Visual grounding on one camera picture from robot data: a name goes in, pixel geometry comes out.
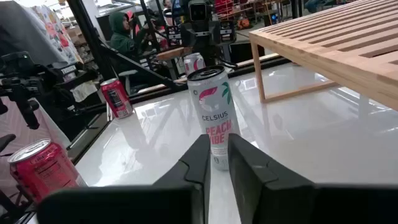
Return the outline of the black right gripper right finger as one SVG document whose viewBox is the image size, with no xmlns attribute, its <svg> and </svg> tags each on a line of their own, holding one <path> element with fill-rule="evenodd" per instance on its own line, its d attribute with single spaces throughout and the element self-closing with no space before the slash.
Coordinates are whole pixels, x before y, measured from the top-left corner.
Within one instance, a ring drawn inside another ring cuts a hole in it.
<svg viewBox="0 0 398 224">
<path fill-rule="evenodd" d="M 241 223 L 397 223 L 396 185 L 318 184 L 238 134 L 228 160 Z"/>
</svg>

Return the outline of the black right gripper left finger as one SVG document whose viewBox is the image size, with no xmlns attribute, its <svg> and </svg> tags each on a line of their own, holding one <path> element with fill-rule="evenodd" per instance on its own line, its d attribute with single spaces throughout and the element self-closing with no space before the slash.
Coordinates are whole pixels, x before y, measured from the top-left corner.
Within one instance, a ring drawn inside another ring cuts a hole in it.
<svg viewBox="0 0 398 224">
<path fill-rule="evenodd" d="M 207 223 L 210 138 L 200 135 L 150 185 L 79 187 L 50 194 L 37 207 L 39 223 Z"/>
</svg>

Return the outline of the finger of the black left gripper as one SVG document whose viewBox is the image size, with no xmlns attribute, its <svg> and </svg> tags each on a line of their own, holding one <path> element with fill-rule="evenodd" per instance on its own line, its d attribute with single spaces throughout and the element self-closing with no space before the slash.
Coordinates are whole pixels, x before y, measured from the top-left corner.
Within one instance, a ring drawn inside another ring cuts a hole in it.
<svg viewBox="0 0 398 224">
<path fill-rule="evenodd" d="M 220 22 L 220 40 L 222 44 L 230 44 L 236 41 L 234 21 Z"/>
<path fill-rule="evenodd" d="M 180 29 L 178 26 L 167 26 L 166 27 L 167 42 L 169 47 L 181 47 L 182 38 Z"/>
</svg>

